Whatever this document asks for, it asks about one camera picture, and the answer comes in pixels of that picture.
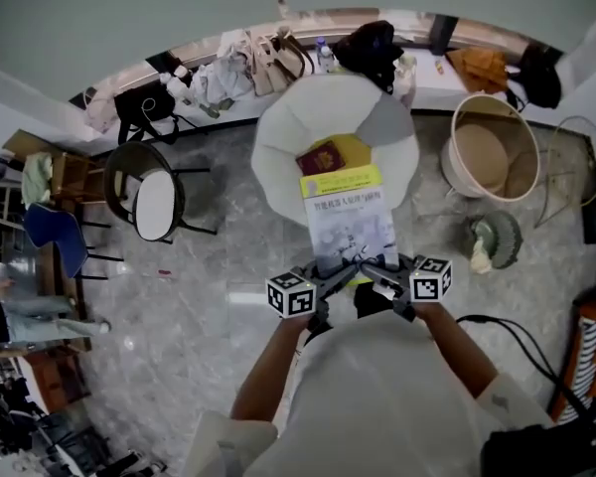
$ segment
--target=chair leg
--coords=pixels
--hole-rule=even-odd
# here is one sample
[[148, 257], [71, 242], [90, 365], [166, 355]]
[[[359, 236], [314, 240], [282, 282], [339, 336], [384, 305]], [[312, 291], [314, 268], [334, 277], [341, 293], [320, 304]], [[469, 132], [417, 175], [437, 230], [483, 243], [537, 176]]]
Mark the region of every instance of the chair leg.
[[208, 235], [216, 235], [217, 234], [216, 230], [206, 230], [205, 228], [191, 227], [190, 225], [188, 225], [187, 223], [184, 223], [183, 221], [179, 222], [179, 226], [181, 228], [185, 228], [186, 230], [190, 230], [192, 232], [199, 232], [200, 234], [208, 234]]
[[102, 223], [89, 223], [88, 221], [82, 221], [80, 224], [83, 227], [112, 228], [111, 225], [104, 225]]
[[172, 173], [179, 175], [180, 173], [210, 173], [210, 168], [183, 168], [181, 170], [172, 170]]
[[78, 274], [74, 279], [89, 279], [92, 281], [107, 281], [108, 278], [105, 275], [81, 275]]
[[105, 259], [106, 261], [123, 261], [123, 258], [116, 258], [113, 256], [102, 256], [101, 254], [90, 254], [90, 252], [88, 253], [88, 257], [89, 258], [95, 258], [95, 259]]

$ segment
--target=water bottle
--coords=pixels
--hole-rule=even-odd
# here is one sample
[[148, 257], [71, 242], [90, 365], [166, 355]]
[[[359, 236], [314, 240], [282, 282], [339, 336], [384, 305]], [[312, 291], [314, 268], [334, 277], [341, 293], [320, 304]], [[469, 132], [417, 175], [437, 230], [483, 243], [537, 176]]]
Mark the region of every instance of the water bottle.
[[320, 50], [319, 57], [320, 69], [324, 73], [332, 73], [336, 68], [336, 60], [334, 59], [334, 52], [329, 46], [323, 46]]
[[324, 37], [319, 37], [316, 39], [316, 58], [318, 59], [318, 65], [320, 66], [320, 55], [322, 49], [327, 46], [327, 41], [325, 41]]

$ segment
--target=blue chair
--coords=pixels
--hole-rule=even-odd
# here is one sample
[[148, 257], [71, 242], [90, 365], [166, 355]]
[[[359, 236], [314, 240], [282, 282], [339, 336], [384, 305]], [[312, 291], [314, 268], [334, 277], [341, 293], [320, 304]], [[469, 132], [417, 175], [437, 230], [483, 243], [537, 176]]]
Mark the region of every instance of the blue chair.
[[[88, 226], [110, 228], [110, 225], [98, 223], [83, 223]], [[89, 258], [105, 259], [108, 261], [123, 261], [123, 258], [91, 254], [81, 233], [81, 227], [75, 216], [66, 211], [54, 211], [34, 203], [24, 216], [23, 227], [31, 243], [40, 248], [49, 242], [54, 242], [60, 252], [60, 258], [66, 275], [70, 278], [105, 280], [105, 276], [80, 275], [79, 271]]]

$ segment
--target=hand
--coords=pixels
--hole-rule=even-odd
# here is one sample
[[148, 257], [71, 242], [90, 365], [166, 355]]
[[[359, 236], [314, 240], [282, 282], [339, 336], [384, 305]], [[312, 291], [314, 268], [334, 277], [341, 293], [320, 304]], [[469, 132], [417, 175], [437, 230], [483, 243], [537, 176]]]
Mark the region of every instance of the hand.
[[439, 302], [419, 302], [413, 304], [413, 309], [415, 310], [417, 318], [424, 322], [428, 322], [428, 319], [442, 311], [444, 306]]
[[3, 281], [0, 281], [0, 289], [6, 290], [10, 286], [13, 286], [15, 283], [16, 281], [14, 281], [13, 279], [5, 279]]
[[309, 320], [311, 320], [312, 316], [313, 313], [309, 313], [302, 316], [296, 316], [295, 318], [283, 318], [283, 320], [280, 322], [279, 328], [282, 327], [285, 330], [300, 334], [307, 328], [307, 325], [309, 325]]

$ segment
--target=wooden chair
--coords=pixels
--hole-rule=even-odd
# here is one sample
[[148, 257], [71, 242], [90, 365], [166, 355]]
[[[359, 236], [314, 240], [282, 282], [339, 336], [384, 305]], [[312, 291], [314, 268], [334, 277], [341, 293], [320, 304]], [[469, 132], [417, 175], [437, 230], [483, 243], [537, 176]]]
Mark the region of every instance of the wooden chair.
[[103, 203], [103, 192], [93, 185], [94, 175], [103, 175], [103, 168], [86, 157], [63, 152], [53, 158], [51, 198], [76, 203]]

